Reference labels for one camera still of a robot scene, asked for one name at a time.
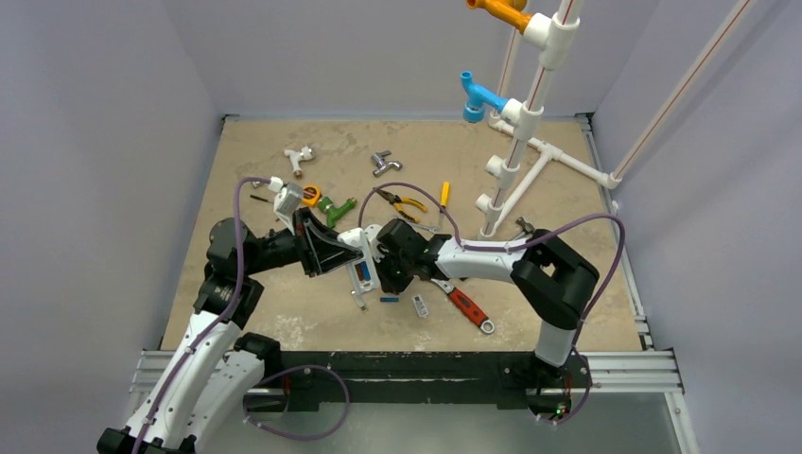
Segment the yellow-handled pliers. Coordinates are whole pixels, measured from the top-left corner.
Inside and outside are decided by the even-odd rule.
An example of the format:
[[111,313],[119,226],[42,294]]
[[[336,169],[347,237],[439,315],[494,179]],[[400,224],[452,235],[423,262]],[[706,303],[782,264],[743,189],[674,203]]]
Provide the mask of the yellow-handled pliers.
[[417,224],[420,223],[421,220],[420,218],[416,218],[415,216],[412,216],[409,213],[405,212],[404,207],[401,206],[402,204],[412,205],[417,209],[423,211],[424,213],[428,211],[425,205],[423,205],[421,202],[415,199],[411,199],[409,197],[398,197],[395,194],[384,191],[382,189],[377,189],[376,193],[379,196],[381,196],[382,199],[388,201],[390,205],[392,205],[395,208],[395,211],[397,211],[398,214],[401,215],[401,218],[404,218],[410,222],[414,222]]

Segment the beige work surface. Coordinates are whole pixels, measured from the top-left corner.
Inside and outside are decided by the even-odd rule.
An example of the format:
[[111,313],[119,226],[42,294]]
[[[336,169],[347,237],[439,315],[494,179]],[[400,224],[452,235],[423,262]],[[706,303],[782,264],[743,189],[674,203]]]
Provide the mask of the beige work surface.
[[[538,137],[550,141],[572,156],[589,161],[579,125],[573,122],[545,123]],[[484,172],[493,154],[506,156],[510,138],[484,124],[436,121],[229,121],[221,135],[218,153],[203,195],[195,230],[184,262],[181,283],[162,347],[174,349],[183,335],[203,279],[208,234],[212,225],[232,215],[236,182],[246,176],[292,176],[284,149],[310,145],[317,153],[301,164],[301,185],[314,183],[324,195],[340,205],[356,197],[357,209],[345,215],[337,230],[357,226],[358,208],[376,184],[409,182],[422,186],[439,198],[443,181],[451,183],[448,210],[467,239],[476,239],[483,214],[474,207],[482,192],[495,189],[495,179]],[[371,154],[392,151],[391,159],[404,164],[379,178]],[[526,173],[538,153],[531,149],[522,163]],[[393,190],[422,200],[407,188]],[[272,200],[262,186],[246,185],[240,199],[243,220],[257,235],[284,226],[276,221],[272,205],[248,197],[257,194]],[[437,224],[437,211],[428,203],[422,223]],[[526,216],[538,227],[554,229],[581,216],[603,211],[597,186],[586,177],[556,163],[546,166],[527,194],[499,227],[497,238],[513,236],[519,229],[513,219]],[[323,218],[315,208],[313,212]],[[378,196],[366,209],[366,224],[384,224],[395,211]],[[445,232],[451,233],[450,226]],[[615,252],[615,241],[607,221],[591,221],[562,238],[593,263],[604,276]],[[470,279],[456,282],[496,324],[492,335],[482,334],[434,285],[415,280],[400,295],[399,303],[380,303],[379,292],[366,295],[369,310],[361,312],[350,295],[350,280],[344,269],[308,278],[300,264],[254,276],[265,286],[259,306],[246,331],[278,339],[285,350],[391,350],[391,351],[488,351],[528,350],[537,341],[540,319],[517,287],[493,281]],[[429,316],[418,317],[411,301],[421,294]],[[580,350],[640,350],[632,309],[620,271],[612,281],[579,340]]]

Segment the cable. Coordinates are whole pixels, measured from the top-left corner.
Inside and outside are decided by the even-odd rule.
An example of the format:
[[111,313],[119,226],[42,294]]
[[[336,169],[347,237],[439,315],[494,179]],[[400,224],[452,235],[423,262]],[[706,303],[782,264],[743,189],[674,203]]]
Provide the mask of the cable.
[[[159,389],[159,392],[152,399],[152,404],[150,405],[150,410],[146,415],[146,423],[142,425],[142,428],[139,429],[139,434],[136,436],[136,440],[133,442],[133,449],[131,450],[131,454],[139,454],[139,449],[142,446],[143,440],[145,440],[145,435],[148,433],[148,428],[152,424],[153,416],[155,416],[156,411],[159,409],[159,404],[162,403],[162,399],[165,398],[165,393],[172,384],[173,380],[175,379],[178,372],[181,370],[182,366],[186,363],[192,353],[198,348],[198,345],[203,342],[206,336],[223,320],[228,319],[231,317],[231,314],[234,313],[236,310],[236,305],[239,300],[239,293],[242,291],[242,283],[245,281],[245,253],[242,250],[242,219],[239,215],[239,193],[242,191],[242,186],[246,183],[250,182],[259,182],[262,184],[270,184],[270,178],[257,178],[257,177],[246,177],[239,181],[236,184],[236,188],[234,190],[234,236],[235,236],[235,248],[236,248],[236,281],[234,285],[234,293],[231,296],[231,300],[229,300],[228,305],[225,309],[215,318],[211,323],[209,323],[206,328],[204,328],[198,336],[189,344],[189,347],[184,351],[181,357],[176,361],[175,366],[170,369],[169,373],[165,378],[165,383],[162,385],[162,388]],[[320,367],[320,366],[303,366],[308,367],[311,369]],[[331,372],[337,379],[341,380],[341,378],[332,371]],[[348,413],[348,406],[345,407],[345,412],[343,413],[342,420],[345,419],[345,416]]]
[[582,218],[575,219],[575,220],[569,222],[568,224],[566,224],[566,225],[564,225],[562,227],[559,227],[559,228],[557,228],[555,230],[552,230],[551,232],[549,232],[549,233],[547,233],[547,234],[545,234],[543,236],[539,236],[538,238],[532,239],[532,240],[527,241],[526,243],[523,243],[523,244],[520,244],[520,245],[509,246],[509,247],[506,246],[506,245],[505,246],[472,245],[472,244],[468,243],[467,241],[463,241],[462,240],[462,238],[460,237],[460,228],[457,226],[457,222],[454,220],[454,218],[451,217],[451,215],[448,213],[448,210],[446,210],[445,207],[442,207],[440,205],[440,203],[438,203],[437,200],[434,198],[434,196],[429,194],[425,189],[423,189],[423,188],[421,188],[419,186],[416,186],[414,184],[411,184],[411,183],[390,182],[390,183],[380,184],[380,185],[374,187],[373,189],[371,189],[371,191],[365,197],[365,201],[362,203],[362,206],[359,208],[359,218],[357,219],[357,226],[359,226],[359,227],[362,226],[362,217],[363,217],[363,215],[365,213],[365,207],[368,205],[368,200],[373,196],[373,194],[375,194],[375,192],[377,190],[379,190],[379,189],[381,189],[383,187],[388,187],[388,186],[404,186],[404,187],[408,187],[410,189],[414,189],[414,190],[418,191],[419,193],[421,193],[424,197],[429,199],[432,203],[434,203],[435,206],[439,206],[440,210],[443,211],[443,214],[448,219],[448,221],[451,223],[451,226],[454,228],[454,239],[457,241],[458,244],[460,244],[467,251],[481,251],[481,252],[489,252],[489,253],[513,253],[513,252],[516,252],[516,251],[520,251],[522,249],[529,249],[532,246],[536,246],[538,244],[542,244],[542,243],[544,243],[546,241],[549,241],[550,239],[552,239],[552,238],[554,238],[554,237],[556,237],[556,236],[558,236],[558,235],[560,235],[560,234],[562,234],[562,233],[564,233],[564,232],[566,232],[568,230],[571,230],[571,229],[573,229],[574,227],[576,227],[576,226],[578,226],[580,224],[584,224],[584,223],[588,222],[589,220],[593,220],[593,219],[606,218],[606,219],[612,220],[613,222],[616,223],[616,225],[618,225],[618,227],[619,227],[619,244],[618,244],[618,246],[616,248],[616,255],[613,257],[613,262],[610,264],[610,269],[607,272],[607,275],[604,276],[604,279],[601,281],[601,284],[599,285],[599,289],[596,290],[596,293],[593,294],[593,297],[590,299],[590,302],[587,304],[587,307],[582,312],[582,315],[580,316],[579,325],[577,326],[576,333],[574,334],[574,339],[573,339],[573,341],[571,343],[571,352],[573,352],[574,355],[576,355],[583,362],[584,367],[587,370],[587,385],[585,386],[584,394],[583,394],[582,399],[580,400],[579,404],[577,404],[576,409],[572,410],[568,415],[563,417],[559,422],[558,421],[552,421],[552,423],[554,425],[563,424],[565,421],[567,421],[571,417],[573,417],[573,415],[576,412],[578,412],[584,406],[585,401],[587,401],[587,397],[590,394],[590,383],[591,383],[590,366],[587,363],[587,358],[585,358],[582,355],[580,355],[579,352],[577,351],[576,343],[579,340],[579,335],[582,332],[582,328],[584,326],[585,321],[587,320],[588,315],[590,314],[590,311],[593,309],[593,307],[596,305],[596,303],[601,298],[601,296],[604,293],[604,291],[607,289],[607,286],[610,284],[610,281],[613,279],[613,274],[616,272],[616,269],[619,267],[619,263],[621,261],[621,256],[623,255],[623,252],[624,252],[624,241],[626,240],[626,229],[624,228],[624,224],[621,221],[621,219],[619,219],[616,216],[607,214],[607,213],[596,213],[596,214],[593,214],[593,215],[588,215],[588,216],[585,216],[585,217],[582,217]]
[[259,382],[259,385],[267,385],[268,383],[272,382],[274,379],[276,379],[276,378],[278,378],[280,376],[287,376],[288,374],[292,374],[293,372],[301,371],[303,369],[317,369],[319,371],[324,371],[324,372],[330,374],[331,376],[333,376],[337,380],[337,382],[340,384],[340,386],[342,387],[342,392],[345,394],[345,410],[342,411],[342,415],[340,416],[340,419],[337,421],[337,423],[334,426],[332,426],[329,430],[327,430],[325,432],[321,432],[321,433],[318,433],[318,434],[315,434],[315,435],[298,435],[298,434],[294,434],[294,433],[284,432],[284,431],[279,430],[277,428],[272,428],[270,426],[266,426],[266,425],[256,421],[255,419],[253,419],[251,414],[248,413],[248,407],[245,405],[245,399],[242,399],[242,410],[245,412],[245,421],[247,421],[248,423],[254,425],[257,428],[261,428],[262,430],[265,430],[265,431],[270,432],[272,434],[278,435],[280,437],[288,438],[290,440],[295,440],[295,441],[298,441],[298,442],[312,442],[312,441],[315,441],[315,440],[320,440],[322,438],[325,438],[325,437],[331,435],[335,431],[337,431],[337,429],[340,428],[340,426],[342,426],[342,423],[345,422],[345,418],[348,416],[348,411],[351,408],[351,394],[348,393],[348,387],[345,386],[345,381],[342,379],[342,377],[340,377],[339,375],[335,374],[334,371],[329,370],[328,368],[325,368],[325,367],[322,367],[322,366],[314,365],[314,364],[310,364],[310,365],[307,365],[307,366],[291,367],[291,368],[289,368],[289,369],[287,369],[285,371],[279,372],[278,374],[273,374],[273,375],[265,378],[264,380]]
[[587,397],[590,395],[590,384],[593,382],[593,380],[590,377],[590,366],[587,363],[587,357],[580,355],[579,351],[577,351],[576,349],[576,346],[571,347],[571,352],[574,355],[576,355],[577,358],[580,359],[580,361],[584,366],[584,369],[587,371],[587,381],[584,385],[584,393],[582,394],[582,398],[579,400],[579,403],[576,405],[575,408],[571,409],[571,411],[569,411],[568,414],[563,416],[559,421],[552,421],[551,423],[554,424],[555,426],[559,426],[565,423],[567,420],[571,419],[574,416],[574,414],[578,413],[579,410],[582,409],[582,407],[584,407],[584,403],[587,402]]

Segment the adjustable wrench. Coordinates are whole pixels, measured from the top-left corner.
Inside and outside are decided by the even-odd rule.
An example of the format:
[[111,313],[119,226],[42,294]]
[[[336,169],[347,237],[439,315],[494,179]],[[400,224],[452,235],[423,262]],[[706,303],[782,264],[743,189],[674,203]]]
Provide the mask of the adjustable wrench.
[[496,331],[496,326],[490,319],[484,315],[484,312],[468,298],[461,290],[451,285],[448,281],[441,281],[440,279],[432,279],[432,284],[439,287],[445,292],[445,296],[454,303],[462,314],[475,324],[479,330],[484,334],[493,334]]

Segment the green pipe fitting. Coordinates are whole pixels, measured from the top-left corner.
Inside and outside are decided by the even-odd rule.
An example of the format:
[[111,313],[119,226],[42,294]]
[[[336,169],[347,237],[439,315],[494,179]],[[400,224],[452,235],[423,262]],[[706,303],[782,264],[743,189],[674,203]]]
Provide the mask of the green pipe fitting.
[[345,213],[353,210],[356,206],[357,199],[354,199],[353,197],[345,201],[345,203],[340,207],[334,206],[334,202],[332,202],[328,197],[324,197],[318,202],[318,208],[326,214],[326,226],[329,229],[333,229],[337,224],[337,221],[345,216]]

